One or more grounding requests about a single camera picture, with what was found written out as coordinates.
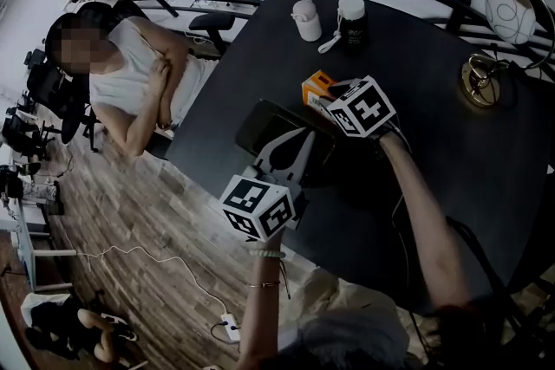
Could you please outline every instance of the beaded bracelet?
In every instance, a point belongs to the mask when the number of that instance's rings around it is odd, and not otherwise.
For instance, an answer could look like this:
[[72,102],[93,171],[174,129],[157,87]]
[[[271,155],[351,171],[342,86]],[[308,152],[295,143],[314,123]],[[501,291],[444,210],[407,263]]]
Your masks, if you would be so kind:
[[276,259],[283,259],[285,257],[285,253],[283,253],[283,251],[265,250],[265,249],[249,250],[249,254],[251,256],[258,256],[258,257],[275,257]]

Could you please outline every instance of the orange object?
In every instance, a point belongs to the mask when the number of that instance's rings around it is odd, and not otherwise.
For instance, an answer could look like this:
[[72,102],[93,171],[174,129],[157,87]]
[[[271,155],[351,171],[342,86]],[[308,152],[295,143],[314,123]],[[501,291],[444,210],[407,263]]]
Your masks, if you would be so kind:
[[326,112],[324,106],[320,104],[320,98],[325,97],[330,101],[334,101],[336,97],[330,94],[328,88],[336,83],[322,70],[317,71],[302,84],[303,104],[318,111],[326,119],[330,119],[330,115]]

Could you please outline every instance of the white lid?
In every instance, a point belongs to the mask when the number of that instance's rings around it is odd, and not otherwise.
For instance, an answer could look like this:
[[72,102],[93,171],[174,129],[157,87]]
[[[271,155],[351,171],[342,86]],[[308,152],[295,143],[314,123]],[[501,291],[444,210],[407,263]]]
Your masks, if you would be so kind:
[[366,12],[363,0],[339,0],[337,9],[347,20],[360,19]]
[[316,16],[316,5],[311,0],[299,0],[293,5],[293,16],[304,16],[308,22]]

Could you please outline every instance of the black table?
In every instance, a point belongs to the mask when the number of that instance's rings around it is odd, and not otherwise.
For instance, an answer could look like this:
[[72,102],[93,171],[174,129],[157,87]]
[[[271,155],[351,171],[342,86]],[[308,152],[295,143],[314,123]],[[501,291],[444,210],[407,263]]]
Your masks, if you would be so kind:
[[[265,0],[216,67],[168,151],[185,175],[219,198],[233,174],[253,157],[235,145],[241,123],[261,98],[302,108],[301,82],[318,69],[340,81],[372,75],[391,99],[420,167],[441,208],[471,227],[494,269],[507,283],[526,246],[539,206],[551,125],[540,87],[516,80],[514,109],[482,112],[462,98],[460,68],[477,49],[416,17],[366,2],[369,45],[357,55],[318,45],[336,26],[338,0],[313,0],[323,37],[303,41],[290,17],[298,0]],[[346,159],[356,169],[363,159]],[[285,244],[330,272],[382,290],[401,305],[423,309],[427,293],[403,209],[400,230],[408,248],[410,291],[398,233],[383,203],[369,193],[354,204],[337,187],[307,191],[310,204]],[[473,295],[491,292],[477,261],[462,245]]]

